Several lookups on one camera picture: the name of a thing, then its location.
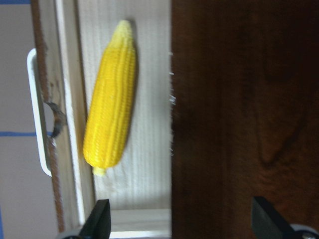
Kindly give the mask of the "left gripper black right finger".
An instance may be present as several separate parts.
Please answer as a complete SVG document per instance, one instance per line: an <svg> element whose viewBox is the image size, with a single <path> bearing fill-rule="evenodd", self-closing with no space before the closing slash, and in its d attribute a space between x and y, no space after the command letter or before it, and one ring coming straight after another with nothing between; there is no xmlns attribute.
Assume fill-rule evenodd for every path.
<svg viewBox="0 0 319 239"><path fill-rule="evenodd" d="M252 199L251 228L257 239L291 239L295 230L264 197Z"/></svg>

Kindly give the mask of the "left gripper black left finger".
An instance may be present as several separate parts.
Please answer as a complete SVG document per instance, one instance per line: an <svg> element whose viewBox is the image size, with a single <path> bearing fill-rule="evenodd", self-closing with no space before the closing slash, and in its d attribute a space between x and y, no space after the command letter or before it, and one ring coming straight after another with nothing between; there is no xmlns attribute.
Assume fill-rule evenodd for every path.
<svg viewBox="0 0 319 239"><path fill-rule="evenodd" d="M81 239L108 239L111 234L111 210L108 199L98 200L82 227Z"/></svg>

